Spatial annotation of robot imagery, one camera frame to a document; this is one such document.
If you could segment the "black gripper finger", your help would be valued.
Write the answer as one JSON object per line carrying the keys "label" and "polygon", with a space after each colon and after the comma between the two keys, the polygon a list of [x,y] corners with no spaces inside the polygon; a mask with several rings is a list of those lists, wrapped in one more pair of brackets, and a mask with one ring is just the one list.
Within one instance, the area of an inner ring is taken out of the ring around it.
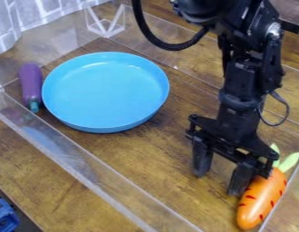
{"label": "black gripper finger", "polygon": [[241,197],[257,174],[258,163],[255,161],[241,162],[233,172],[227,189],[229,195]]}
{"label": "black gripper finger", "polygon": [[193,168],[194,174],[202,178],[211,169],[214,160],[214,150],[209,141],[195,137],[193,141]]}

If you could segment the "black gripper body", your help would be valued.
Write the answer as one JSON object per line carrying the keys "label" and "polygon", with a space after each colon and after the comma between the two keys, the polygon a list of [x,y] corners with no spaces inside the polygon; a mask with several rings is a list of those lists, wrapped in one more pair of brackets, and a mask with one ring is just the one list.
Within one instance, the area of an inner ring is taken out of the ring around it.
{"label": "black gripper body", "polygon": [[191,143],[195,137],[206,139],[213,146],[214,155],[233,161],[237,167],[241,162],[255,161],[255,176],[267,179],[279,154],[258,135],[266,98],[265,94],[235,94],[222,90],[217,118],[191,114],[187,137]]}

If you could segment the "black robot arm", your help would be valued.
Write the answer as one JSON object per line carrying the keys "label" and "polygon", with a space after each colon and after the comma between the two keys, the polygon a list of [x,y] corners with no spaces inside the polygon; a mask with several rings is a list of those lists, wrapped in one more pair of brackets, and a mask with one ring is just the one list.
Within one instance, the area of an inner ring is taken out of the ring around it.
{"label": "black robot arm", "polygon": [[189,116],[194,173],[206,174],[215,154],[235,162],[227,193],[239,196],[257,176],[270,177],[279,159],[258,136],[266,99],[285,75],[279,12],[269,0],[175,0],[175,10],[217,33],[223,52],[218,116]]}

